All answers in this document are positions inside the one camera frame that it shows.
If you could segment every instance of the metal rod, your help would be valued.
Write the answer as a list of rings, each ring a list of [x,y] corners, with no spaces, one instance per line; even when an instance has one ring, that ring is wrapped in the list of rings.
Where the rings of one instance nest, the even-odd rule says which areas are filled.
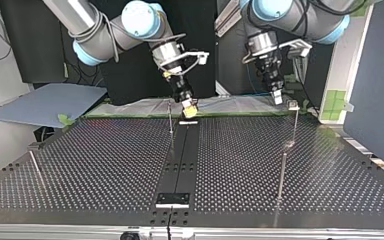
[[[34,156],[33,151],[29,151],[29,154],[32,157],[33,164],[34,164],[36,170],[40,173],[40,168],[39,168],[39,165],[37,165],[36,157]]]
[[[170,121],[170,136],[171,136],[171,141],[173,142],[174,140],[174,130],[173,130],[173,117],[172,117],[172,109],[171,109],[171,101],[170,99],[168,100],[168,119]]]
[[[297,126],[298,126],[298,116],[299,116],[299,110],[297,110],[295,115],[295,124],[294,124],[294,135],[292,137],[292,142],[295,144],[295,136],[297,133]]]
[[[285,152],[282,155],[282,167],[280,169],[280,182],[279,182],[279,192],[277,195],[277,199],[279,201],[282,200],[282,191],[283,191],[283,183],[285,181],[285,170],[286,170],[286,158],[288,154]]]

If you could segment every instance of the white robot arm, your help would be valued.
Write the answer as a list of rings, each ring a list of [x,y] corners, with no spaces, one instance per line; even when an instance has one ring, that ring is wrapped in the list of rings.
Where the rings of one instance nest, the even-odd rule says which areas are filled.
[[[185,52],[177,41],[185,34],[173,35],[166,14],[159,4],[129,2],[120,16],[111,21],[88,0],[44,0],[74,38],[73,48],[85,64],[95,66],[147,42],[164,78],[173,89],[173,98],[184,106],[185,116],[194,117],[197,108],[193,90],[185,77],[197,65],[205,65],[206,52]],[[191,66],[185,59],[196,58]]]
[[[289,57],[305,57],[311,42],[332,44],[344,33],[351,13],[367,4],[355,0],[241,0],[241,15],[245,24],[248,54],[243,64],[255,62],[262,73],[266,89],[275,103],[282,103],[284,85],[279,67],[279,49],[290,47]],[[273,28],[282,29],[300,39],[278,43]]]

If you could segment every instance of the black perforated table surface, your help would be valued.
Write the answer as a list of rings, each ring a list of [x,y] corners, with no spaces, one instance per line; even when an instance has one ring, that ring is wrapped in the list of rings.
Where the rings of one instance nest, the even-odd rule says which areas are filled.
[[[384,171],[299,118],[95,119],[0,172],[0,224],[384,229]],[[157,209],[161,193],[187,209]]]

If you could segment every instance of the optical breadboard table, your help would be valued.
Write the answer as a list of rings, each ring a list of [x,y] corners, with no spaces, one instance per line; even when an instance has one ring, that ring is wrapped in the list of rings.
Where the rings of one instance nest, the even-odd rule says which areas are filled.
[[[281,201],[294,117],[174,126],[171,136],[168,119],[81,120],[3,168],[0,238],[384,238],[384,171],[312,117],[299,117]],[[186,205],[160,208],[167,194]]]

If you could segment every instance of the yellow object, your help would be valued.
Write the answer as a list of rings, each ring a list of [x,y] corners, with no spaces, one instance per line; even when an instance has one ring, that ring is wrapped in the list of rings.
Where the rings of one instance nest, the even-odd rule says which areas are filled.
[[[165,78],[168,78],[168,77],[171,76],[171,74],[170,74],[169,72],[164,72],[164,73],[163,73],[163,76],[164,76]]]
[[[192,105],[183,109],[183,113],[186,118],[193,118],[198,114],[198,108]]]

